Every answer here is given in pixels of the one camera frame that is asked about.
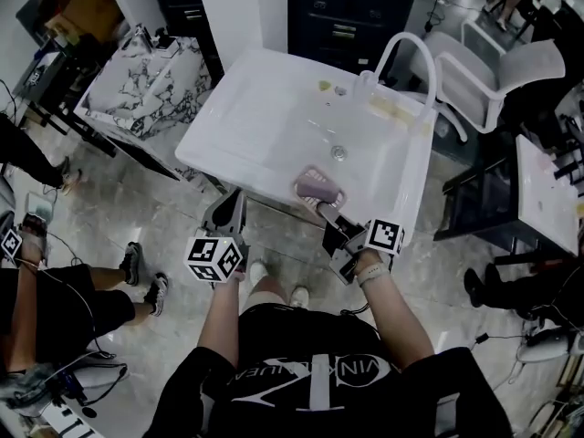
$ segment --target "white print on shirt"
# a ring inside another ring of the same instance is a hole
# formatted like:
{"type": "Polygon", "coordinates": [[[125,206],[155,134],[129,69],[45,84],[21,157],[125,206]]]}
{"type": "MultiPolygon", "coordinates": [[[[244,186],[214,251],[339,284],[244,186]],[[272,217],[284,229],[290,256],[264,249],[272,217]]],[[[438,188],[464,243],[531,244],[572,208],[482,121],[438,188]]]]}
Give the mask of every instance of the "white print on shirt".
{"type": "Polygon", "coordinates": [[[276,407],[272,402],[264,398],[275,391],[284,390],[289,386],[310,377],[310,389],[308,409],[296,408],[297,411],[332,411],[344,409],[344,406],[330,406],[330,381],[334,376],[334,387],[347,386],[350,388],[366,388],[373,383],[385,378],[391,371],[390,364],[376,355],[344,355],[333,356],[333,365],[330,365],[328,354],[318,354],[312,357],[311,362],[284,361],[282,359],[264,360],[264,368],[252,368],[235,375],[235,380],[252,378],[255,376],[274,376],[284,372],[294,375],[296,378],[282,384],[251,394],[245,397],[233,398],[232,401],[254,402],[269,407],[276,407]]]}

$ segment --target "black t-shirt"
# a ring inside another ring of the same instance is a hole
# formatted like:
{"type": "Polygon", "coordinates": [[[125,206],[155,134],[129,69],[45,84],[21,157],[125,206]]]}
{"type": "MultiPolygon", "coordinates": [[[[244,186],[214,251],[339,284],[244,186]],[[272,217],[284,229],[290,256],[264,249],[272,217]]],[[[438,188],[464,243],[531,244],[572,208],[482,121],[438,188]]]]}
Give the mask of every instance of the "black t-shirt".
{"type": "Polygon", "coordinates": [[[399,373],[367,323],[267,305],[240,317],[239,352],[235,370],[215,352],[193,350],[167,382],[145,436],[425,437],[439,436],[441,426],[461,437],[512,436],[468,349],[399,373]],[[464,414],[437,426],[451,401],[450,411],[464,414]]]}

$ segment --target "white chair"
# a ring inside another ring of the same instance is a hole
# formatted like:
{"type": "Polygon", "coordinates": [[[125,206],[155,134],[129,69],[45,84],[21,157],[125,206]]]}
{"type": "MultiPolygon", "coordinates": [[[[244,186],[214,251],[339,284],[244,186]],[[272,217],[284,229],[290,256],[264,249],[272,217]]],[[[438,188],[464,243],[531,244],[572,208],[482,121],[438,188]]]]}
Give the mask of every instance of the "white chair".
{"type": "MultiPolygon", "coordinates": [[[[438,111],[454,125],[462,142],[466,142],[466,133],[454,113],[447,112],[449,106],[457,110],[479,132],[490,133],[497,126],[503,102],[510,91],[527,83],[541,79],[563,78],[566,75],[564,59],[553,41],[534,42],[505,52],[483,29],[470,20],[463,21],[462,43],[438,31],[430,33],[424,42],[430,49],[436,65],[438,84],[436,97],[448,104],[440,105],[438,111]],[[498,53],[496,72],[464,44],[467,26],[498,53]]],[[[427,83],[425,63],[418,53],[412,59],[410,70],[417,78],[427,83]]]]}

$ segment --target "drain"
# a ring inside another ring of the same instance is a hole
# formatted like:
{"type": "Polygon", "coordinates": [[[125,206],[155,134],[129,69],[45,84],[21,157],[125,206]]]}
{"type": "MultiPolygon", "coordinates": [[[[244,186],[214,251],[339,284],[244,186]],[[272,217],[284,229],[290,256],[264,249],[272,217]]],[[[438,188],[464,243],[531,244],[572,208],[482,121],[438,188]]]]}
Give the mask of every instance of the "drain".
{"type": "Polygon", "coordinates": [[[330,155],[337,161],[344,161],[347,159],[347,150],[342,146],[333,146],[330,150],[330,155]]]}

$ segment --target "black cabinet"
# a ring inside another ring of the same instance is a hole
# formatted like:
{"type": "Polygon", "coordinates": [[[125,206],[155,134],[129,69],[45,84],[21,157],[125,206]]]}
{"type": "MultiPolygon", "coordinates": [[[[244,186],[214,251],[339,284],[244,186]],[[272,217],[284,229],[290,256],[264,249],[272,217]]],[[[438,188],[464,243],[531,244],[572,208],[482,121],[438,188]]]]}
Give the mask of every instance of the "black cabinet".
{"type": "Polygon", "coordinates": [[[196,37],[204,61],[216,85],[224,71],[213,41],[209,20],[204,12],[203,0],[158,0],[172,36],[196,37]]]}
{"type": "Polygon", "coordinates": [[[288,0],[288,52],[352,73],[375,70],[387,42],[405,28],[412,3],[288,0]]]}

